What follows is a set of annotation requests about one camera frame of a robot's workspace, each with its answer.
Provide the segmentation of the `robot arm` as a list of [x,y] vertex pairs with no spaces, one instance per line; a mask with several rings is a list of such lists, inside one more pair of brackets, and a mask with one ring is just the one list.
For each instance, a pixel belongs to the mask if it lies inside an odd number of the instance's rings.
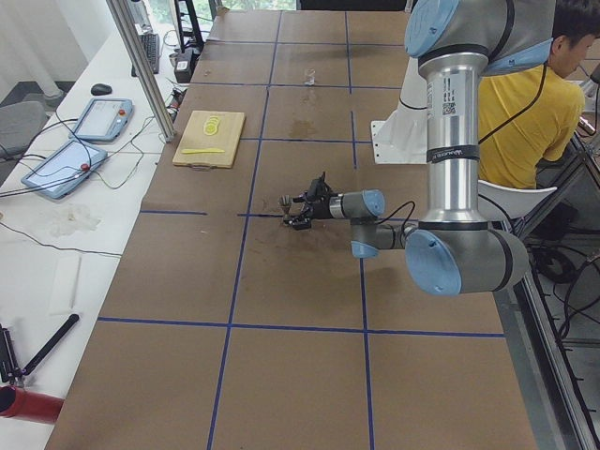
[[482,77],[518,72],[548,57],[551,1],[420,1],[405,44],[427,86],[427,214],[392,225],[377,189],[336,193],[315,179],[284,222],[308,229],[316,219],[346,219],[352,254],[372,258],[403,249],[412,280],[434,295],[495,292],[528,269],[523,243],[492,229],[478,209],[478,87]]

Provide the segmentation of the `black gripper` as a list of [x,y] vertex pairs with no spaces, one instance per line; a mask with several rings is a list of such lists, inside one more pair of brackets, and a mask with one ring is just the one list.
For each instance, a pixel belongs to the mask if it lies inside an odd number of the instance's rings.
[[289,204],[303,203],[302,213],[298,215],[285,214],[282,222],[285,226],[292,227],[294,230],[309,230],[312,227],[312,219],[330,219],[333,214],[330,211],[330,202],[336,197],[336,193],[324,193],[316,197],[309,197],[306,192],[300,195],[287,195]]

